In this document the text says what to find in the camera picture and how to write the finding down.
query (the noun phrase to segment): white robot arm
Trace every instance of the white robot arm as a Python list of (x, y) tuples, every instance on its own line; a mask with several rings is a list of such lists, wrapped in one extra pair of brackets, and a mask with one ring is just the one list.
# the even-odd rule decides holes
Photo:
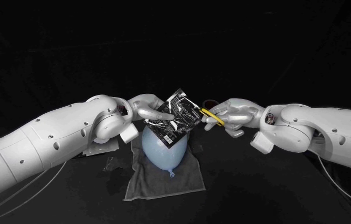
[[(322, 159), (351, 167), (351, 110), (301, 104), (263, 108), (247, 100), (229, 99), (210, 112), (226, 122), (232, 137), (243, 135), (242, 126), (259, 128), (250, 145), (263, 154), (275, 145), (296, 153), (311, 150)], [(206, 130), (216, 125), (211, 117), (203, 117), (203, 122)]]
[(138, 136), (132, 120), (173, 119), (173, 115), (154, 110), (161, 104), (163, 100), (152, 94), (128, 101), (98, 95), (32, 120), (0, 138), (0, 192), (72, 159), (92, 141), (102, 143), (121, 135), (128, 143)]

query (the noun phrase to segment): light blue balloon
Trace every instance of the light blue balloon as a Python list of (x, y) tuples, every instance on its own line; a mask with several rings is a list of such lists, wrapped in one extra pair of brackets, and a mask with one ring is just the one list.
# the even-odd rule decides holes
[(148, 126), (145, 126), (141, 144), (150, 161), (160, 169), (170, 172), (170, 177), (174, 177), (173, 170), (178, 166), (187, 150), (188, 134), (184, 135), (175, 145), (168, 149)]

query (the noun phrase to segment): cloth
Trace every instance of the cloth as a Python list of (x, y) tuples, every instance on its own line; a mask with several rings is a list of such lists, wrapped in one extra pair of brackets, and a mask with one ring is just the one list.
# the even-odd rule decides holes
[(170, 173), (148, 160), (142, 151), (141, 136), (142, 132), (131, 141), (135, 173), (128, 183), (124, 201), (150, 200), (206, 190), (198, 161), (191, 154), (190, 147), (187, 147), (180, 165), (173, 170), (175, 176), (171, 178)]

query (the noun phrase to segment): black background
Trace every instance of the black background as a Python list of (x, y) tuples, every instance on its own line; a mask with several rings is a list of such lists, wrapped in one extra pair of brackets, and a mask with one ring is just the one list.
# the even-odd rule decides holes
[(98, 94), (348, 108), (350, 2), (1, 0), (1, 136)]

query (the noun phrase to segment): black pouch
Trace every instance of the black pouch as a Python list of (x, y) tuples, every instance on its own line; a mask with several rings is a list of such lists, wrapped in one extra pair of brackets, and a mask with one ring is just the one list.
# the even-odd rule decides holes
[(174, 115), (174, 120), (144, 120), (148, 128), (170, 149), (201, 121), (200, 107), (181, 89), (175, 91), (157, 111)]

